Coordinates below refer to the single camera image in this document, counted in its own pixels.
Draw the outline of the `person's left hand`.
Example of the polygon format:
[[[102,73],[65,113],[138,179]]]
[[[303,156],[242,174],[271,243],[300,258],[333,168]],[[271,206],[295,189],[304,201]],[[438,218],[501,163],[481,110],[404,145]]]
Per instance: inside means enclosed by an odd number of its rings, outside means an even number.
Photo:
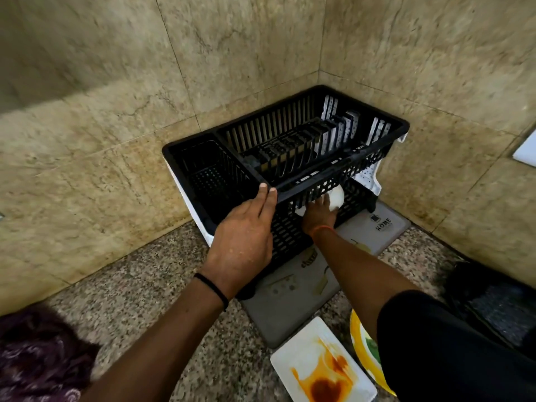
[[[270,262],[272,220],[251,215],[251,200],[232,209],[218,225],[200,273],[231,300]]]

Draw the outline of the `person's right hand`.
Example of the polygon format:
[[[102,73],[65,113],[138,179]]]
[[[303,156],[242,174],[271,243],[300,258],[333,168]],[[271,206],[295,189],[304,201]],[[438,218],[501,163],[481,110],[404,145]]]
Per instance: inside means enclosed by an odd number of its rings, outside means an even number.
[[[306,206],[305,214],[302,219],[302,229],[308,235],[310,230],[320,224],[326,224],[334,228],[338,209],[334,211],[309,211],[309,203]]]

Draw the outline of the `white cloth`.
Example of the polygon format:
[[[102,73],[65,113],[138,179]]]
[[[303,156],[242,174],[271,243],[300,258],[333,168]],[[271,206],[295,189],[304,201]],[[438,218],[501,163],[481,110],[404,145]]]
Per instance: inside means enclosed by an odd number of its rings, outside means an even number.
[[[305,191],[305,193],[298,196],[297,200],[289,203],[290,210],[298,216],[304,216],[307,204],[324,196],[329,198],[329,211],[332,212],[341,208],[345,200],[345,192],[342,186],[339,184],[330,190],[327,190],[326,186],[325,183],[319,188],[312,188]]]

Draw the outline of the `person's left forearm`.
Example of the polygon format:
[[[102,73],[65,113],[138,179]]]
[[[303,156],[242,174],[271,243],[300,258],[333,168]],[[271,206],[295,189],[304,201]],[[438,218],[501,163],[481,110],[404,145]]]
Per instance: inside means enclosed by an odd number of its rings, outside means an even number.
[[[79,402],[169,402],[193,353],[222,312],[221,300],[193,278]]]

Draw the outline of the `person's right forearm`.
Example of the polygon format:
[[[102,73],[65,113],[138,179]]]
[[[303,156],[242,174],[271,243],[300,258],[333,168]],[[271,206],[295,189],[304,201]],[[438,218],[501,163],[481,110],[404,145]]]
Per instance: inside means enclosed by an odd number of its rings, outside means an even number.
[[[420,289],[388,264],[332,231],[323,230],[315,238],[314,243],[352,309],[371,338],[377,341],[377,321],[383,306],[402,292]]]

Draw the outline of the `orange wrist thread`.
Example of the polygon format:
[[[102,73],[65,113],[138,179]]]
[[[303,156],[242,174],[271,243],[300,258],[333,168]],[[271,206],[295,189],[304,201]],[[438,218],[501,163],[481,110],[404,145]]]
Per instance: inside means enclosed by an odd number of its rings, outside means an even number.
[[[320,224],[320,225],[317,225],[315,227],[313,227],[310,232],[308,233],[309,236],[311,236],[311,238],[313,239],[313,241],[316,240],[315,238],[315,234],[318,234],[320,231],[323,231],[323,230],[328,230],[328,231],[332,231],[334,232],[335,234],[337,233],[336,230],[329,226],[329,225],[326,225],[326,224]]]

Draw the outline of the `black wrist band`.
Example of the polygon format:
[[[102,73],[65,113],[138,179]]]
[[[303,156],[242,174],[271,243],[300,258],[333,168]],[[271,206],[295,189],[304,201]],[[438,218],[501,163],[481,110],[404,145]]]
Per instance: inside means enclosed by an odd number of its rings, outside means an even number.
[[[229,299],[224,295],[224,293],[217,287],[213,281],[205,277],[201,273],[196,272],[193,276],[195,279],[201,281],[205,284],[215,295],[221,300],[223,311],[226,311],[229,305]]]

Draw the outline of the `grey drying mat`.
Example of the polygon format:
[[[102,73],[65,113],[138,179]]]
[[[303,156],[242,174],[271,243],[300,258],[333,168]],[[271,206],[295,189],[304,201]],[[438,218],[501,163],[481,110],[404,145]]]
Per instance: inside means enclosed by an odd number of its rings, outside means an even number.
[[[411,225],[382,202],[345,197],[336,231],[343,239],[378,256]],[[274,349],[292,335],[340,289],[329,264],[292,214],[290,226],[273,221],[271,264],[240,294],[241,304],[267,345]]]

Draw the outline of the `yellow round plate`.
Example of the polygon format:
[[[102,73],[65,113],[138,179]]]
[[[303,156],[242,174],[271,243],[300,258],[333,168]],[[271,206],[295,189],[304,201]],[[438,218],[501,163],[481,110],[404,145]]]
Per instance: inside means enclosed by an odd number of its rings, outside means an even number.
[[[377,343],[365,330],[354,310],[350,315],[350,335],[354,351],[363,369],[384,391],[396,397],[385,380]]]

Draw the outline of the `white square stained plate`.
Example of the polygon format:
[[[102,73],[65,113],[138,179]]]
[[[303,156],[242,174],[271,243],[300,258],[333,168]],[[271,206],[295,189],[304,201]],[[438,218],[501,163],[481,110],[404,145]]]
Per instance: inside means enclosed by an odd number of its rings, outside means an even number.
[[[293,402],[372,402],[376,386],[320,317],[270,358]]]

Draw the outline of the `black object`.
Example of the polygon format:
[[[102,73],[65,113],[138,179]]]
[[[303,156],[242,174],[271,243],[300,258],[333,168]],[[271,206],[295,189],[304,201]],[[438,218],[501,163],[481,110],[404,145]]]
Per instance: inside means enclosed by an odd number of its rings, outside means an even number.
[[[443,298],[456,316],[485,337],[536,361],[536,289],[462,261],[448,274]]]

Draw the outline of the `black sleeve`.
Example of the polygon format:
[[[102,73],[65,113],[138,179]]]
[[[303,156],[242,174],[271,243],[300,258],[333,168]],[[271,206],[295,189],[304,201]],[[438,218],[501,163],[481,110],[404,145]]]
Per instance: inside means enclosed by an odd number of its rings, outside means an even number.
[[[536,402],[535,361],[421,291],[382,307],[377,344],[387,385],[401,402]]]

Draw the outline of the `purple patterned garment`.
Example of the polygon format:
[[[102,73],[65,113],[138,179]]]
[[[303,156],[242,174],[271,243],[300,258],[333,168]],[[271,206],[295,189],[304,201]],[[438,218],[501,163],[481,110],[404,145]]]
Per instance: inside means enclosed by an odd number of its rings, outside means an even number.
[[[0,316],[0,402],[79,402],[100,349],[43,305]]]

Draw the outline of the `white wall switch plate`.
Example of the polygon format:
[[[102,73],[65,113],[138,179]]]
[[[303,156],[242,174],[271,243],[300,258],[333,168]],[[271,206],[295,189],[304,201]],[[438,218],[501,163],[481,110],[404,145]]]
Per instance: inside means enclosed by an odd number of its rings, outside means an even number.
[[[536,128],[513,153],[513,159],[536,168]]]

